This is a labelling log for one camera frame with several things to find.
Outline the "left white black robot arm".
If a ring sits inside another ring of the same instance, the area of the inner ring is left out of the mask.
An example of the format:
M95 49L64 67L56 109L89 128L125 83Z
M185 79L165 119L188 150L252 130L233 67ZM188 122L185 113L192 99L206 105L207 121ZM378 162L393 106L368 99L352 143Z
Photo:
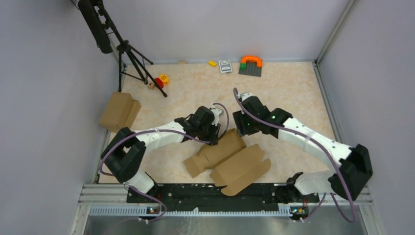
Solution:
M152 202L157 196L155 181L140 170L145 153L188 140L216 144L223 113L223 109L215 106L200 106L195 113L159 127L142 131L121 128L101 154L100 166L106 166L109 172L100 170L100 173L114 176L119 183L137 189L144 202Z

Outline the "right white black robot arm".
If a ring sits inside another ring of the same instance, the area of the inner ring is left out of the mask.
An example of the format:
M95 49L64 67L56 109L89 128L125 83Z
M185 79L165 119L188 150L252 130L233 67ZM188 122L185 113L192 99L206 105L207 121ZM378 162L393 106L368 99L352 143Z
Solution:
M270 111L252 93L235 94L240 111L233 118L238 134L271 135L289 142L312 155L328 167L326 171L299 172L287 180L287 196L294 202L312 193L333 193L355 201L373 175L369 151L332 140L301 123L281 108Z

